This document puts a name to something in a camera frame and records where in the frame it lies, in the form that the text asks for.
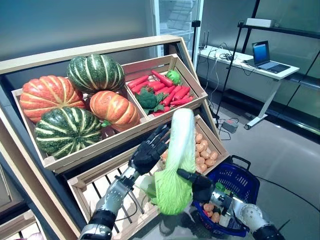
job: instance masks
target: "pumpkin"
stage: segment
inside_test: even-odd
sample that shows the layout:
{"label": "pumpkin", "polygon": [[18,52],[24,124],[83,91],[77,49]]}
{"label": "pumpkin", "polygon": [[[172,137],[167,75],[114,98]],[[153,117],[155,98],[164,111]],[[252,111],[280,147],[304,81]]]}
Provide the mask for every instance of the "pumpkin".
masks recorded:
{"label": "pumpkin", "polygon": [[140,122],[136,106],[113,91],[99,91],[93,95],[90,109],[98,118],[107,120],[118,132],[132,128]]}
{"label": "pumpkin", "polygon": [[102,139],[99,119],[78,107],[55,108],[35,125],[40,149],[60,159]]}
{"label": "pumpkin", "polygon": [[71,82],[61,76],[42,76],[23,85],[20,105],[24,114],[34,123],[44,113],[54,108],[84,108],[82,93],[75,90]]}
{"label": "pumpkin", "polygon": [[107,55],[74,57],[68,65],[67,76],[77,89],[88,94],[101,90],[116,92],[125,85],[123,68]]}

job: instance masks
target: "carrot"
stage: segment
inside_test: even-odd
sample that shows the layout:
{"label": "carrot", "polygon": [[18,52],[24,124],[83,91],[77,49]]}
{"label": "carrot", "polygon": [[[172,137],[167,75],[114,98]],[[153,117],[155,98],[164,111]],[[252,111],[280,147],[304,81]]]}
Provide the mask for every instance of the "carrot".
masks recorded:
{"label": "carrot", "polygon": [[171,110],[170,107],[168,106],[165,106],[163,110],[158,110],[158,111],[155,111],[154,113],[152,113],[155,117],[157,116],[160,116],[161,114],[164,114],[166,112],[169,112]]}
{"label": "carrot", "polygon": [[163,104],[164,106],[169,106],[170,102],[172,101],[172,99],[174,98],[175,94],[177,92],[180,91],[182,87],[181,86],[176,86],[173,91],[169,94],[169,96],[167,96],[162,102],[161,104]]}
{"label": "carrot", "polygon": [[156,81],[156,83],[148,84],[148,87],[153,88],[153,91],[159,91],[160,89],[163,89],[165,85],[162,82]]}
{"label": "carrot", "polygon": [[194,97],[190,96],[190,97],[187,97],[187,98],[179,99],[177,101],[172,101],[170,103],[170,106],[179,106],[179,105],[187,104],[187,103],[190,103],[193,99],[194,99]]}
{"label": "carrot", "polygon": [[190,97],[190,93],[189,92],[182,99],[186,99],[188,97]]}
{"label": "carrot", "polygon": [[190,91],[190,87],[182,86],[181,90],[174,95],[173,100],[176,101],[176,100],[182,99],[189,91]]}
{"label": "carrot", "polygon": [[168,87],[167,87],[167,86],[165,86],[164,88],[156,91],[154,94],[157,95],[157,94],[160,94],[160,93],[165,93],[166,90],[168,90]]}
{"label": "carrot", "polygon": [[155,70],[151,70],[151,73],[155,75],[159,79],[159,81],[162,82],[167,87],[171,87],[174,85],[174,83],[169,78],[162,76],[160,73],[156,72]]}
{"label": "carrot", "polygon": [[140,92],[142,87],[148,86],[148,83],[149,83],[148,81],[144,81],[138,84],[137,86],[131,88],[131,92],[133,92],[134,94]]}
{"label": "carrot", "polygon": [[163,92],[163,93],[164,93],[164,94],[170,94],[175,88],[176,88],[176,86],[168,87],[168,89],[165,90],[165,92]]}
{"label": "carrot", "polygon": [[174,89],[175,89],[176,86],[171,86],[171,87],[164,87],[162,89],[160,89],[159,91],[156,91],[155,92],[155,95],[159,94],[159,93],[164,93],[164,94],[170,94]]}
{"label": "carrot", "polygon": [[142,84],[142,83],[144,83],[145,81],[147,81],[148,78],[149,78],[149,76],[148,76],[148,75],[145,75],[145,76],[139,77],[139,78],[137,78],[137,79],[135,79],[135,80],[132,80],[131,82],[128,83],[128,87],[129,87],[130,89],[132,89],[133,87],[135,87],[135,86],[137,86],[137,85],[139,85],[139,84]]}

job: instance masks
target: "door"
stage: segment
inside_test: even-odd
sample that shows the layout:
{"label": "door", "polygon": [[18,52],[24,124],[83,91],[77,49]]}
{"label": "door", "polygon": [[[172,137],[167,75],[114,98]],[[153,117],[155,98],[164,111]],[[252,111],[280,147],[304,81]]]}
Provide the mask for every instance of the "door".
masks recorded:
{"label": "door", "polygon": [[[202,20],[204,0],[153,0],[153,12],[156,35],[175,35],[183,37],[189,55],[192,55],[194,28],[192,21]],[[197,64],[200,27],[197,28],[193,64]],[[157,55],[163,56],[162,46]]]}

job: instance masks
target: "white box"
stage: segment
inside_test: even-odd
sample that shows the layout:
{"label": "white box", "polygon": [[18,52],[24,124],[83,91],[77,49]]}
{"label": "white box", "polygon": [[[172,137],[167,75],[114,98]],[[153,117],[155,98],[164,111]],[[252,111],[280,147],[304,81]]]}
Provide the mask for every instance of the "white box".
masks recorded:
{"label": "white box", "polygon": [[270,28],[274,26],[273,20],[259,19],[259,18],[247,18],[246,25]]}

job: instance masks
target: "basket handle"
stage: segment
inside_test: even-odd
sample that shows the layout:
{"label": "basket handle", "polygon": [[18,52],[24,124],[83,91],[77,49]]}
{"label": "basket handle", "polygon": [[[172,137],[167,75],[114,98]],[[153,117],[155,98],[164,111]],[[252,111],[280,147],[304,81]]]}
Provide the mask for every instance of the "basket handle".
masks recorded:
{"label": "basket handle", "polygon": [[248,166],[246,167],[246,169],[249,171],[249,168],[250,168],[250,166],[251,166],[251,162],[250,161],[248,161],[248,160],[246,160],[246,159],[244,159],[244,158],[242,158],[242,157],[240,157],[240,156],[237,156],[237,155],[232,155],[231,156],[231,159],[233,160],[233,159],[238,159],[238,160],[241,160],[242,162],[245,162],[246,164],[248,164]]}

